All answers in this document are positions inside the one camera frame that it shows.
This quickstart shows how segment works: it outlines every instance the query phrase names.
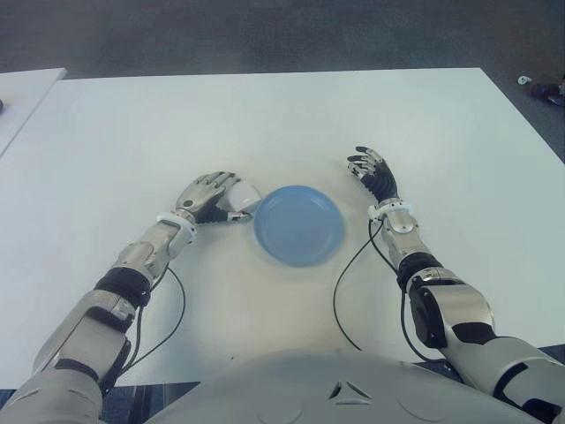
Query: white table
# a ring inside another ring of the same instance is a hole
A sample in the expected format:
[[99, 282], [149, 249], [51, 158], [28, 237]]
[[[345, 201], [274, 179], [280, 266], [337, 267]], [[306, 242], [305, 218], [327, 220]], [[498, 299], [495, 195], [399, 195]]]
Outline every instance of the white table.
[[[172, 264], [189, 297], [182, 326], [119, 383], [201, 381], [264, 352], [350, 348], [331, 292], [366, 240], [373, 202], [346, 173], [355, 145], [388, 160], [424, 241], [486, 295], [498, 334], [563, 343], [564, 167], [480, 69], [64, 80], [0, 162], [0, 363], [10, 364], [0, 386], [26, 380], [47, 335], [122, 247], [212, 170], [235, 170], [263, 194], [321, 190], [343, 214], [343, 245], [294, 269], [261, 251], [251, 223], [201, 227]], [[416, 360], [399, 301], [367, 249], [338, 309], [367, 351]], [[167, 278], [144, 314], [141, 352], [179, 308]]]
[[53, 84], [65, 74], [62, 68], [0, 73], [0, 100], [4, 103], [0, 112], [0, 157]]

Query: small object on floor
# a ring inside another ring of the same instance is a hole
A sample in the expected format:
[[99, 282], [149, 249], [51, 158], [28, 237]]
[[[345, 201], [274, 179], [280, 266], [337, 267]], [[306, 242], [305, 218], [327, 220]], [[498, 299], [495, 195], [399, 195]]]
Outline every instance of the small object on floor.
[[[531, 82], [531, 78], [526, 76], [518, 78], [518, 84], [521, 86]], [[565, 75], [560, 84], [531, 84], [529, 90], [533, 97], [546, 100], [557, 106], [565, 106]]]
[[521, 86], [525, 86], [530, 82], [531, 82], [531, 78], [526, 77], [525, 75], [522, 75], [520, 78], [518, 78], [518, 84], [520, 84]]
[[304, 267], [335, 252], [343, 240], [343, 219], [324, 193], [289, 185], [272, 192], [259, 206], [255, 237], [278, 261]]

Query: wire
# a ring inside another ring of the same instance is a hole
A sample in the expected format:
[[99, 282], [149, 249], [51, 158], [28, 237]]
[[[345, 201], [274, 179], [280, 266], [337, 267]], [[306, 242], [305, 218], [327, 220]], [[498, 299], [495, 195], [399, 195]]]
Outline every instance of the wire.
[[[392, 270], [392, 272], [394, 272], [395, 275], [398, 276], [398, 271], [396, 270], [396, 268], [388, 260], [388, 258], [383, 254], [383, 252], [379, 249], [379, 247], [377, 246], [377, 244], [374, 241], [374, 238], [377, 236], [377, 234], [379, 234], [379, 231], [382, 230], [382, 226], [384, 225], [384, 223], [381, 220], [379, 220], [379, 221], [380, 221], [380, 226], [374, 234], [371, 232], [373, 221], [371, 221], [371, 220], [369, 221], [368, 228], [367, 228], [367, 231], [369, 233], [369, 239], [359, 248], [359, 250], [357, 250], [357, 252], [353, 255], [353, 257], [350, 259], [350, 261], [347, 263], [347, 265], [343, 269], [340, 276], [337, 278], [337, 282], [335, 283], [335, 288], [334, 288], [334, 295], [333, 295], [333, 299], [332, 299], [335, 322], [337, 323], [339, 330], [342, 332], [343, 336], [353, 345], [353, 347], [355, 347], [358, 351], [361, 351], [361, 352], [363, 351], [363, 349], [361, 349], [353, 340], [351, 340], [351, 338], [345, 332], [345, 329], [343, 329], [343, 326], [339, 321], [339, 317], [337, 316], [337, 310], [336, 310], [336, 307], [335, 307], [335, 298], [336, 298], [336, 294], [337, 294], [337, 288], [339, 287], [339, 283], [341, 283], [341, 281], [342, 281], [343, 275], [345, 275], [345, 272], [349, 269], [351, 264], [361, 254], [361, 252], [363, 252], [363, 250], [369, 245], [369, 243], [371, 243], [373, 245], [374, 250], [377, 252], [377, 254], [379, 254], [381, 259], [388, 265], [388, 267]], [[406, 343], [408, 344], [408, 346], [412, 349], [412, 351], [416, 354], [416, 356], [418, 356], [424, 362], [430, 362], [430, 363], [444, 362], [445, 360], [432, 360], [430, 358], [427, 358], [422, 353], [420, 353], [419, 350], [416, 348], [416, 346], [414, 346], [414, 344], [411, 342], [410, 337], [408, 336], [408, 332], [406, 331], [406, 322], [405, 322], [405, 319], [404, 319], [405, 306], [406, 306], [406, 293], [403, 291], [402, 297], [401, 297], [401, 302], [400, 302], [400, 324], [401, 324], [401, 327], [402, 327], [404, 339], [406, 340]]]
[[[380, 227], [379, 227], [379, 230], [380, 230], [384, 223], [381, 220], [379, 220], [379, 221], [380, 221]], [[379, 256], [382, 258], [382, 260], [387, 263], [388, 267], [390, 269], [392, 269], [392, 272], [394, 272], [398, 276], [398, 271], [395, 269], [395, 267], [393, 267], [392, 263], [390, 263], [390, 261], [385, 257], [385, 255], [380, 251], [379, 247], [374, 242], [373, 237], [371, 237], [371, 221], [369, 221], [369, 241], [371, 241], [371, 244], [373, 245], [374, 250], [377, 251], [377, 254], [379, 254]], [[406, 321], [404, 319], [404, 309], [405, 309], [405, 307], [406, 307], [406, 292], [403, 291], [402, 297], [401, 297], [401, 300], [400, 300], [400, 326], [402, 327], [404, 339], [406, 340], [406, 343], [408, 344], [408, 346], [412, 349], [412, 351], [416, 354], [416, 356], [418, 356], [424, 362], [431, 362], [431, 363], [443, 362], [444, 360], [432, 360], [430, 358], [427, 358], [422, 353], [420, 353], [420, 351], [418, 349], [416, 349], [416, 346], [411, 342], [410, 337], [408, 336], [408, 331], [406, 331]]]
[[404, 320], [405, 305], [406, 305], [406, 293], [403, 291], [402, 299], [400, 300], [400, 326], [403, 329], [404, 339], [406, 340], [408, 346], [412, 349], [414, 353], [416, 353], [416, 356], [418, 356], [424, 362], [430, 362], [430, 363], [444, 362], [445, 360], [432, 360], [430, 358], [427, 358], [422, 353], [420, 353], [418, 349], [416, 349], [416, 346], [414, 344], [412, 344], [410, 338], [408, 337], [408, 332], [406, 331], [406, 322]]
[[[155, 281], [154, 284], [151, 286], [151, 288], [149, 289], [149, 292], [152, 292], [161, 283], [161, 281], [165, 277], [165, 274], [167, 274], [167, 269], [169, 269], [169, 264], [167, 264], [167, 266], [165, 267], [165, 270], [162, 272], [161, 276], [159, 276], [159, 278], [157, 278], [157, 281]], [[120, 371], [120, 375], [123, 374], [126, 371], [126, 368], [129, 369], [132, 366], [132, 363], [135, 361], [135, 358], [138, 356], [139, 346], [141, 344], [141, 317], [142, 316], [143, 316], [143, 307], [139, 307], [136, 337], [135, 337], [135, 347], [133, 348], [133, 354], [130, 357], [130, 360], [127, 362], [127, 364], [124, 365], [124, 367], [122, 368], [122, 371]]]
[[[380, 227], [379, 227], [379, 229], [377, 230], [377, 232], [379, 232], [380, 229], [382, 228], [382, 226], [384, 225], [384, 223], [383, 223], [381, 220], [379, 220], [379, 221], [380, 221]], [[374, 242], [373, 237], [371, 237], [371, 224], [372, 224], [372, 223], [373, 223], [373, 221], [369, 220], [369, 229], [368, 229], [368, 232], [369, 232], [369, 241], [370, 241], [371, 244], [373, 245], [374, 250], [377, 251], [377, 254], [379, 254], [379, 256], [382, 258], [382, 260], [388, 265], [388, 267], [389, 267], [390, 269], [392, 269], [392, 272], [395, 273], [395, 276], [398, 276], [398, 271], [396, 270], [396, 268], [393, 267], [392, 263], [390, 263], [390, 261], [387, 259], [387, 257], [386, 257], [384, 254], [382, 254], [382, 252], [380, 251], [380, 249], [377, 247], [377, 244]]]
[[337, 278], [337, 282], [335, 283], [335, 287], [334, 287], [334, 295], [332, 298], [332, 304], [333, 304], [333, 308], [334, 308], [334, 318], [335, 318], [335, 322], [337, 323], [337, 326], [339, 327], [339, 330], [342, 332], [343, 336], [345, 338], [347, 338], [347, 340], [353, 345], [353, 347], [355, 347], [358, 351], [363, 351], [363, 349], [361, 349], [353, 340], [351, 340], [351, 338], [348, 336], [348, 334], [345, 332], [345, 329], [343, 329], [342, 324], [339, 321], [339, 317], [337, 316], [337, 309], [335, 307], [335, 298], [337, 295], [337, 288], [339, 287], [339, 283], [342, 282], [342, 278], [345, 275], [345, 273], [347, 272], [347, 270], [349, 269], [349, 267], [351, 266], [351, 264], [357, 259], [357, 257], [361, 254], [361, 252], [363, 252], [363, 250], [369, 245], [369, 243], [371, 243], [373, 241], [373, 238], [379, 233], [380, 229], [382, 228], [382, 223], [380, 224], [380, 227], [377, 229], [377, 231], [374, 234], [371, 234], [371, 221], [369, 221], [369, 239], [359, 248], [359, 250], [357, 250], [357, 252], [353, 255], [353, 257], [350, 259], [350, 261], [347, 263], [347, 265], [345, 265], [345, 268], [343, 269], [342, 273], [340, 274], [340, 276]]
[[[123, 375], [125, 372], [127, 372], [128, 370], [130, 370], [132, 367], [135, 367], [137, 364], [139, 364], [142, 360], [144, 360], [147, 356], [149, 356], [151, 353], [153, 353], [154, 351], [156, 351], [157, 349], [159, 349], [159, 347], [161, 347], [165, 342], [167, 342], [167, 340], [169, 340], [171, 337], [173, 337], [173, 335], [175, 334], [175, 332], [177, 331], [178, 327], [180, 326], [181, 322], [183, 321], [183, 318], [185, 317], [185, 310], [186, 310], [186, 292], [185, 292], [185, 288], [183, 286], [183, 283], [180, 281], [180, 278], [178, 277], [177, 273], [175, 271], [173, 271], [169, 266], [167, 266], [167, 268], [165, 269], [165, 271], [163, 271], [163, 274], [159, 277], [159, 279], [157, 280], [157, 282], [155, 282], [155, 284], [151, 287], [151, 291], [154, 290], [154, 288], [162, 281], [162, 278], [164, 277], [165, 272], [169, 271], [173, 277], [175, 277], [175, 279], [177, 280], [178, 283], [178, 287], [180, 288], [180, 291], [182, 292], [183, 295], [183, 308], [181, 310], [180, 316], [178, 317], [178, 321], [177, 324], [175, 325], [175, 327], [173, 328], [173, 330], [158, 344], [156, 344], [152, 349], [150, 349], [147, 353], [144, 353], [141, 357], [139, 357], [138, 359], [135, 359], [135, 356], [137, 356], [137, 352], [134, 350], [134, 355], [132, 356], [132, 358], [130, 359], [130, 361], [128, 362], [128, 364], [126, 366], [124, 366], [122, 368], [122, 371], [120, 371], [120, 375]], [[139, 341], [140, 341], [140, 335], [141, 335], [141, 312], [142, 309], [139, 309], [139, 315], [138, 315], [138, 339], [136, 341], [136, 350], [139, 350]]]
[[153, 290], [155, 290], [157, 288], [157, 286], [161, 283], [161, 281], [165, 277], [165, 274], [167, 274], [168, 269], [169, 269], [169, 264], [167, 264], [167, 266], [165, 267], [165, 270], [162, 272], [161, 276], [159, 278], [157, 278], [157, 281], [155, 281], [154, 284], [151, 286], [151, 288], [149, 289], [149, 292], [152, 292]]

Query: gray carpet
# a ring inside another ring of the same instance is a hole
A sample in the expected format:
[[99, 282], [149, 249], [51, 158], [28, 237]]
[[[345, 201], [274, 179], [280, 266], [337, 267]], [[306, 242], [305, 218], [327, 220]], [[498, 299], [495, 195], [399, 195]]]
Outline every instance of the gray carpet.
[[481, 67], [565, 160], [563, 0], [0, 0], [0, 72], [68, 78]]

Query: silver metal arm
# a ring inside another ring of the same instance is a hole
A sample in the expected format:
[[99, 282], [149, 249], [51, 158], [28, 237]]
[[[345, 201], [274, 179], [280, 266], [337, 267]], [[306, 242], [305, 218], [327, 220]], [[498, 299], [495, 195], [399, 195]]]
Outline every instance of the silver metal arm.
[[[380, 186], [380, 174], [373, 164], [382, 159], [371, 152], [367, 157], [372, 159], [353, 156], [350, 170], [353, 167], [358, 173], [352, 173], [366, 186], [370, 178], [368, 183], [375, 187]], [[397, 282], [410, 298], [419, 340], [439, 349], [471, 387], [543, 422], [557, 422], [565, 415], [565, 367], [519, 338], [495, 335], [485, 297], [432, 256], [418, 235], [410, 205], [397, 195], [381, 196], [369, 216], [382, 221], [382, 239], [398, 271]]]
[[247, 217], [216, 207], [239, 181], [233, 173], [205, 175], [179, 196], [172, 213], [118, 255], [40, 349], [32, 378], [8, 400], [1, 422], [99, 422], [102, 394], [114, 386], [130, 351], [125, 332], [147, 305], [153, 281], [196, 237], [196, 223]]

